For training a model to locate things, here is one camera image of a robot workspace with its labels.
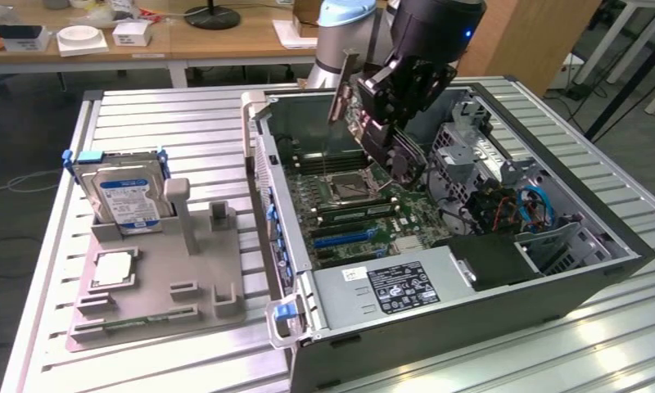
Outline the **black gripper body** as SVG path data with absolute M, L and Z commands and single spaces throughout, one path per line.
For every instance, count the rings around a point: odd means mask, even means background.
M 416 58 L 433 65 L 457 61 L 485 9 L 484 1 L 400 1 L 390 26 L 390 58 Z

